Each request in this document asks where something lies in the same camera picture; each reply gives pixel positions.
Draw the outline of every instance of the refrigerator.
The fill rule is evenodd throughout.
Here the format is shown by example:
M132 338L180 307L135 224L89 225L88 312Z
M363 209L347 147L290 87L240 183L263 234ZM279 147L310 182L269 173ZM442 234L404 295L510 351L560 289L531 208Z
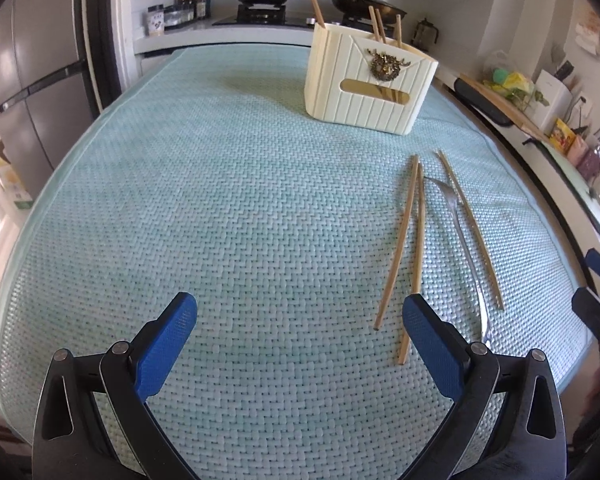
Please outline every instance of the refrigerator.
M121 93L110 0L0 6L0 139L32 197Z

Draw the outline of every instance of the gas burner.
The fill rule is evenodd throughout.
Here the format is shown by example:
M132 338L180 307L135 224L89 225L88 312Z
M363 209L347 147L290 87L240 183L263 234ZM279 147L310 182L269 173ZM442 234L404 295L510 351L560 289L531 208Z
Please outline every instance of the gas burner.
M257 25L283 25L285 23L285 6L238 6L236 23L254 23Z
M356 28L357 30L364 30L365 32L374 31L373 25L371 25L371 20L362 20L361 18L354 18L352 16L347 16L346 14L342 17L342 26ZM388 38L393 37L394 28L385 25L384 33Z

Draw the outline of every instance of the wall outlet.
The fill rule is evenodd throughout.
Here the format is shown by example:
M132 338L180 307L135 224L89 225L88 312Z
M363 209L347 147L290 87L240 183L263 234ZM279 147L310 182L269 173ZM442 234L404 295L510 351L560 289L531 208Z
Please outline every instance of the wall outlet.
M581 97L586 101L585 103L579 100ZM581 93L576 99L578 99L578 101L576 101L576 105L573 107L572 117L579 117L580 109L582 109L582 118L588 118L591 115L591 110L593 108L591 98L588 95Z

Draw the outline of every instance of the gold emblem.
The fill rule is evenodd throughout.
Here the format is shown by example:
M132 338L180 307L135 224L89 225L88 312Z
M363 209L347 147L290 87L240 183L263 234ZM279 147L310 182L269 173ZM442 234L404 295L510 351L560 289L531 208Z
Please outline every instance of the gold emblem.
M385 52L379 53L376 49L373 51L367 49L369 54L373 56L369 68L374 77L380 81L393 81L400 75L401 67L408 67L411 61L405 63L404 60L398 60L395 56L389 56Z

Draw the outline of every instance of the frying pan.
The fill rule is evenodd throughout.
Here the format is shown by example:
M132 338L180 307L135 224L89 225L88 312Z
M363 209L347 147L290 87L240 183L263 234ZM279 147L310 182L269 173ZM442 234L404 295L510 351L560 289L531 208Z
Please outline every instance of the frying pan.
M382 0L331 0L331 3L344 15L357 19L369 18L369 6L373 6L380 11L385 25L395 25L396 16L403 18L406 14L404 10Z

